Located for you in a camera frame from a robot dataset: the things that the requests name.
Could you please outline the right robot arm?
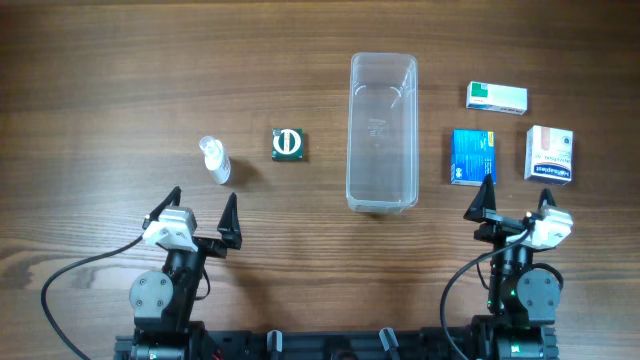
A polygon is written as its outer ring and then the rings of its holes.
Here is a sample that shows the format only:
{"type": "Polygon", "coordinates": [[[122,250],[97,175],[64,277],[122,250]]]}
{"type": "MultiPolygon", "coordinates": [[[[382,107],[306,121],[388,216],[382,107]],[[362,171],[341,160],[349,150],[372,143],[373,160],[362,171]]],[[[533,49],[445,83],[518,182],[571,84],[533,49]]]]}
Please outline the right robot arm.
{"type": "Polygon", "coordinates": [[[467,359],[542,359],[559,357],[553,325],[564,279],[534,255],[549,251],[571,231],[568,211],[556,206],[551,191],[543,189],[538,209],[521,219],[496,210],[494,183],[487,175],[464,218],[479,224],[476,240],[493,245],[488,259],[487,315],[476,315],[465,341],[467,359]]]}

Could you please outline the white green medicine box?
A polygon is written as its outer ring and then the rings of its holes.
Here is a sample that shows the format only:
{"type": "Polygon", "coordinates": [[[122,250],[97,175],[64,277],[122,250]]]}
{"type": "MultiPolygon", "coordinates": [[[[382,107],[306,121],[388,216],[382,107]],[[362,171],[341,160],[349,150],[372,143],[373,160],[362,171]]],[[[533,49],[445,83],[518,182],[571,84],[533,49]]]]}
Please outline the white green medicine box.
{"type": "Polygon", "coordinates": [[[528,90],[521,87],[471,81],[467,86],[466,107],[523,115],[528,110],[528,90]]]}

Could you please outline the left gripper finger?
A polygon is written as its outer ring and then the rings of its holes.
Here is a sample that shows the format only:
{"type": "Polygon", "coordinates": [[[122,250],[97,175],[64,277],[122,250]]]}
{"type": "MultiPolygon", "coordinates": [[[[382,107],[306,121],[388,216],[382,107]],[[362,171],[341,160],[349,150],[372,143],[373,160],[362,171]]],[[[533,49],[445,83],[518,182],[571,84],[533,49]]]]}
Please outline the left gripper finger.
{"type": "Polygon", "coordinates": [[[237,195],[231,193],[221,215],[217,230],[221,235],[221,242],[227,248],[240,250],[242,234],[238,218],[237,195]]]}
{"type": "Polygon", "coordinates": [[[178,206],[181,201],[182,190],[179,186],[174,187],[171,192],[162,200],[148,215],[145,216],[145,222],[150,223],[156,221],[162,211],[168,206],[178,206]]]}

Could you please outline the white spray bottle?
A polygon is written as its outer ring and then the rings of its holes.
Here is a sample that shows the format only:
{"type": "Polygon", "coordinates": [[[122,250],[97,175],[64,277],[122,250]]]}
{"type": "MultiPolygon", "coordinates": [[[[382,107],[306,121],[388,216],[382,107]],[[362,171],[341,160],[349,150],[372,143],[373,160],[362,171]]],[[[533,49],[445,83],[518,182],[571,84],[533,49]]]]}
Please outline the white spray bottle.
{"type": "Polygon", "coordinates": [[[220,185],[225,184],[231,175],[231,163],[224,145],[213,136],[205,136],[200,140],[199,147],[214,181],[220,185]]]}

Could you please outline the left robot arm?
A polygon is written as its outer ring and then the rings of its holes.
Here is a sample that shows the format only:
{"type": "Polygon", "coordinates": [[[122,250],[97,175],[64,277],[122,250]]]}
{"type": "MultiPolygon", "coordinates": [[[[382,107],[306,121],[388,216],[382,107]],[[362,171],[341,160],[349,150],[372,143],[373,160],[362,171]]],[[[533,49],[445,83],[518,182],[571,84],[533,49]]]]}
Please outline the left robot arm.
{"type": "Polygon", "coordinates": [[[208,276],[206,259],[224,259],[239,250],[242,235],[237,195],[231,194],[220,217],[218,238],[197,236],[191,208],[180,205],[176,187],[143,221],[142,239],[167,252],[162,268],[140,275],[129,300],[134,310],[134,335],[116,340],[116,359],[221,359],[220,347],[201,321],[190,319],[200,281],[208,276]]]}

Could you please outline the dark green small box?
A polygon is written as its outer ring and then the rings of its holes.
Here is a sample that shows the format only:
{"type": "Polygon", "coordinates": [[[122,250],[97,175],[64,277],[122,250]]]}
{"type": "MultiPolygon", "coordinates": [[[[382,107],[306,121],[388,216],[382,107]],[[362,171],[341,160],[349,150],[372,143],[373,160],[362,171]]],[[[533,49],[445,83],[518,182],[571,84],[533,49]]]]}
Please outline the dark green small box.
{"type": "Polygon", "coordinates": [[[304,133],[300,128],[272,129],[272,160],[302,161],[304,158],[304,133]]]}

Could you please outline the blue medicine box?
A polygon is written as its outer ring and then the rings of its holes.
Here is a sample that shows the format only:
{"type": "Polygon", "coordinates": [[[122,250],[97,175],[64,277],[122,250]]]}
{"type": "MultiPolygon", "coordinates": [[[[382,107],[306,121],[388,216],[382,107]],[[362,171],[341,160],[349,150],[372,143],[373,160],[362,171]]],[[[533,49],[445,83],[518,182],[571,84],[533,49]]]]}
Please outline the blue medicine box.
{"type": "Polygon", "coordinates": [[[477,129],[454,129],[451,134],[450,183],[480,186],[490,174],[497,183],[495,133],[477,129]]]}

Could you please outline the white Hansaplast plaster box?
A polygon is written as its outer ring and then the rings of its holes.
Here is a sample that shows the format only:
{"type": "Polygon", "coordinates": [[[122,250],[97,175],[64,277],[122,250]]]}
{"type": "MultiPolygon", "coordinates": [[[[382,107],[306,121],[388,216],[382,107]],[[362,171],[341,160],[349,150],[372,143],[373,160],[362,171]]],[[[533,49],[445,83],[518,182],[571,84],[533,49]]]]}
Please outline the white Hansaplast plaster box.
{"type": "Polygon", "coordinates": [[[573,132],[534,125],[527,132],[524,179],[564,185],[573,177],[573,132]]]}

